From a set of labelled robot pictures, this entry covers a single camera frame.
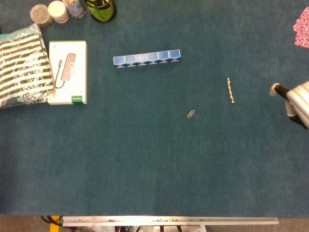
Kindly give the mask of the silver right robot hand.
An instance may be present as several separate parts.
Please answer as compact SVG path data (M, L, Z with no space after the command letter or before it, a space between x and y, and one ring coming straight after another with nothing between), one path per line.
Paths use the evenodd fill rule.
M309 82L306 81L293 89L288 90L279 83L274 83L270 96L276 94L285 99L286 114L289 119L305 129L309 129Z

